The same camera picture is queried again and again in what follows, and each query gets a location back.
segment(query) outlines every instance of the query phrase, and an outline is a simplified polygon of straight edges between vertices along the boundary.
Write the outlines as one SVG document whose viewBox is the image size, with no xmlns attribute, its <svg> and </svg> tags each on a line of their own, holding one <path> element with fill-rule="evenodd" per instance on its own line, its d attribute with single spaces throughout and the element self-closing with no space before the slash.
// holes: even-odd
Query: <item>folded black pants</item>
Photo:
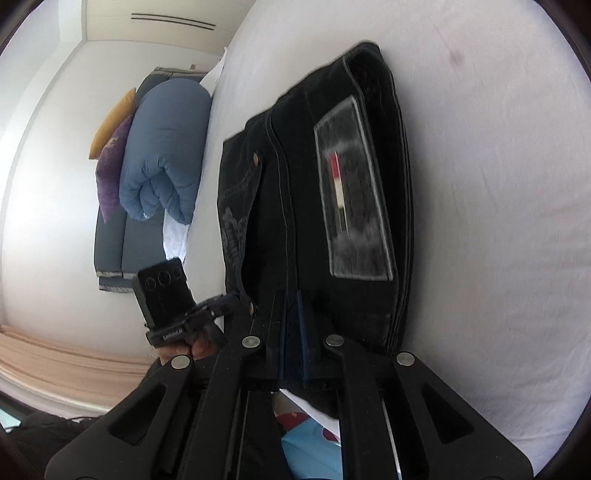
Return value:
<svg viewBox="0 0 591 480">
<path fill-rule="evenodd" d="M 392 74 L 362 43 L 309 74 L 224 144 L 226 289 L 269 314 L 307 290 L 335 329 L 392 355 L 413 257 L 407 143 Z"/>
</svg>

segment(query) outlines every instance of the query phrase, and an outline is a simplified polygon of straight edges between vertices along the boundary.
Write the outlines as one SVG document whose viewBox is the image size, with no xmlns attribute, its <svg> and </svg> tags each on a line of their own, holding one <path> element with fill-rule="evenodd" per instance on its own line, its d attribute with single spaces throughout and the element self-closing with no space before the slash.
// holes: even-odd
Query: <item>orange curtain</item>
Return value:
<svg viewBox="0 0 591 480">
<path fill-rule="evenodd" d="M 88 350 L 0 326 L 0 375 L 45 397 L 109 410 L 133 391 L 152 361 Z"/>
</svg>

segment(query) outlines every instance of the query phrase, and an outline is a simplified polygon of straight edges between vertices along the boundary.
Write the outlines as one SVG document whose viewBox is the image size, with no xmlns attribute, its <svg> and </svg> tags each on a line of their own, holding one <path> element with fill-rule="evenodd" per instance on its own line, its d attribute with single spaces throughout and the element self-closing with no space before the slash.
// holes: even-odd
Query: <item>purple pillow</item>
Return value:
<svg viewBox="0 0 591 480">
<path fill-rule="evenodd" d="M 123 120 L 100 152 L 96 164 L 96 188 L 99 193 L 100 211 L 105 223 L 119 206 L 119 179 L 123 166 L 125 144 L 133 121 L 133 114 Z"/>
</svg>

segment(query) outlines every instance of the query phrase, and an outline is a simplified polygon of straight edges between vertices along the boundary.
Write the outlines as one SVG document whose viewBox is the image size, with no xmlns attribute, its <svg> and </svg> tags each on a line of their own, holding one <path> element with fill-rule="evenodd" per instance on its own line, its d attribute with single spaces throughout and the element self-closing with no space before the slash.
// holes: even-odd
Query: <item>light blue fabric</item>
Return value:
<svg viewBox="0 0 591 480">
<path fill-rule="evenodd" d="M 295 478 L 343 480 L 340 445 L 326 440 L 315 420 L 308 419 L 290 430 L 281 445 Z"/>
<path fill-rule="evenodd" d="M 193 221 L 212 99 L 188 79 L 171 79 L 142 99 L 129 131 L 119 201 L 146 220 L 160 204 L 178 222 Z"/>
</svg>

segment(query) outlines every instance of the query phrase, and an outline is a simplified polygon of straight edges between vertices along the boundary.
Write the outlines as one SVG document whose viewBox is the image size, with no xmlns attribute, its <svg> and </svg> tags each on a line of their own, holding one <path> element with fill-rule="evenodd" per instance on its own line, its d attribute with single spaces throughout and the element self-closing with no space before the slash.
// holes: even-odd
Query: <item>white bed sheet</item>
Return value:
<svg viewBox="0 0 591 480">
<path fill-rule="evenodd" d="M 258 0 L 214 98 L 190 285 L 223 290 L 223 141 L 364 39 L 393 71 L 410 149 L 405 347 L 537 472 L 591 394 L 591 83 L 532 0 Z"/>
</svg>

